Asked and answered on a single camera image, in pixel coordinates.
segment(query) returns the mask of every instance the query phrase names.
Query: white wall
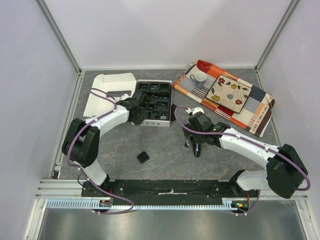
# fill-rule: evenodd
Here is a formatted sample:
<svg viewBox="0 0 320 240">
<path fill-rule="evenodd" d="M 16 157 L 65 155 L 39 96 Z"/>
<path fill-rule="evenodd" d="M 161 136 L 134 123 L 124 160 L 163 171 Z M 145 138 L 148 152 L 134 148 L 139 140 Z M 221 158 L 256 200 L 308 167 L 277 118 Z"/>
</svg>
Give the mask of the white wall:
<svg viewBox="0 0 320 240">
<path fill-rule="evenodd" d="M 302 0 L 262 66 L 283 143 L 293 145 L 313 184 L 308 197 L 320 223 L 320 1 Z"/>
<path fill-rule="evenodd" d="M 81 68 L 255 66 L 290 0 L 45 0 Z"/>
<path fill-rule="evenodd" d="M 0 1 L 0 35 L 0 239 L 20 240 L 77 75 L 35 1 Z"/>
</svg>

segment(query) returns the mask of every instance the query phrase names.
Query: red flower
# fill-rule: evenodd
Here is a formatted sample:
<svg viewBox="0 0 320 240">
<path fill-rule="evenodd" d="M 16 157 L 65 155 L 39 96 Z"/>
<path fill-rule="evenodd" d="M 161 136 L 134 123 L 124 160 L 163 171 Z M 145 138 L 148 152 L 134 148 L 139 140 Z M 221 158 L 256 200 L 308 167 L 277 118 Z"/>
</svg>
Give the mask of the red flower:
<svg viewBox="0 0 320 240">
<path fill-rule="evenodd" d="M 242 101 L 238 99 L 235 101 L 235 104 L 240 105 L 240 104 L 242 104 Z"/>
<path fill-rule="evenodd" d="M 219 83 L 221 83 L 221 84 L 224 84 L 225 81 L 226 81 L 226 80 L 225 80 L 224 78 L 220 78 L 220 79 L 219 79 Z"/>
</svg>

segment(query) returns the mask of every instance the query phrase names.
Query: white mug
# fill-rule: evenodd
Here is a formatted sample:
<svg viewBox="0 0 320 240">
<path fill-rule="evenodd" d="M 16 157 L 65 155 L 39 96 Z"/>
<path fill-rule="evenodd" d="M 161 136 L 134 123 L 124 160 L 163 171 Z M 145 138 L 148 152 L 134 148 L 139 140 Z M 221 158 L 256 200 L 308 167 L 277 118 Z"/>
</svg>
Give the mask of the white mug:
<svg viewBox="0 0 320 240">
<path fill-rule="evenodd" d="M 195 86 L 200 89 L 204 86 L 206 80 L 207 80 L 207 74 L 205 74 L 203 71 L 198 71 L 196 74 L 190 74 L 189 77 L 192 81 L 195 82 Z"/>
</svg>

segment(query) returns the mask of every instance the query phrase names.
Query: black compartment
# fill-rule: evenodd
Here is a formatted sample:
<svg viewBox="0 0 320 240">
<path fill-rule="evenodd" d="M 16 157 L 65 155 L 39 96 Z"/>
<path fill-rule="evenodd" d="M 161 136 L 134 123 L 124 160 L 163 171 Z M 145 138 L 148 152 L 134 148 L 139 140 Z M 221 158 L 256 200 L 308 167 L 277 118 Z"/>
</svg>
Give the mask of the black compartment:
<svg viewBox="0 0 320 240">
<path fill-rule="evenodd" d="M 148 119 L 170 121 L 172 90 L 170 83 L 140 81 L 137 83 L 135 89 L 148 95 L 146 104 Z"/>
</svg>

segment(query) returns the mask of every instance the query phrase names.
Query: checkered towel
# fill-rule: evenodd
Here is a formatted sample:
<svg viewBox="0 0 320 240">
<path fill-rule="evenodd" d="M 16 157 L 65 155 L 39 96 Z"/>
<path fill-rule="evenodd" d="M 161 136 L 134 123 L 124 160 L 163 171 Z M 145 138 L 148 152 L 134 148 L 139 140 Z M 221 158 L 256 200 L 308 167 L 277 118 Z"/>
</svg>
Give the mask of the checkered towel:
<svg viewBox="0 0 320 240">
<path fill-rule="evenodd" d="M 195 84 L 189 76 L 191 73 L 200 71 L 206 73 L 207 78 L 204 86 L 201 89 L 198 89 L 195 87 Z M 253 85 L 243 109 L 240 113 L 235 113 L 206 98 L 209 90 L 216 81 L 216 78 L 220 75 L 235 81 L 241 80 L 241 82 L 245 82 L 243 79 L 240 79 L 209 62 L 197 60 L 181 75 L 181 77 L 173 84 L 173 87 L 191 99 L 206 106 L 208 109 L 228 119 L 230 122 L 237 124 L 254 135 L 262 137 L 270 122 L 272 116 L 271 108 L 274 106 L 275 100 L 265 91 Z"/>
</svg>

